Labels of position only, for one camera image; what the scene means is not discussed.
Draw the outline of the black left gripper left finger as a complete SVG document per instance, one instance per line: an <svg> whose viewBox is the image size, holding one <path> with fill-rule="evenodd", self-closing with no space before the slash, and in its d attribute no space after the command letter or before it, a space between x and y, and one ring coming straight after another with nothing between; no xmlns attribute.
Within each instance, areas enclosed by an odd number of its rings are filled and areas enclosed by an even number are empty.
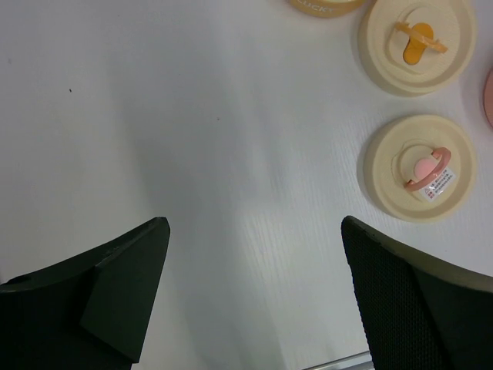
<svg viewBox="0 0 493 370"><path fill-rule="evenodd" d="M1 285L3 369L130 369L138 363L170 227L155 217Z"/></svg>

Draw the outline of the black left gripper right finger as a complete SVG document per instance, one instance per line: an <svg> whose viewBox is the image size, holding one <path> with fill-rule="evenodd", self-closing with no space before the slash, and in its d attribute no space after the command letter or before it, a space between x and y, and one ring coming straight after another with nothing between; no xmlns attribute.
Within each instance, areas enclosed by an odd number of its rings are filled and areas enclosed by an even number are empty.
<svg viewBox="0 0 493 370"><path fill-rule="evenodd" d="M355 217L341 222L376 369L490 369L492 278L414 249Z"/></svg>

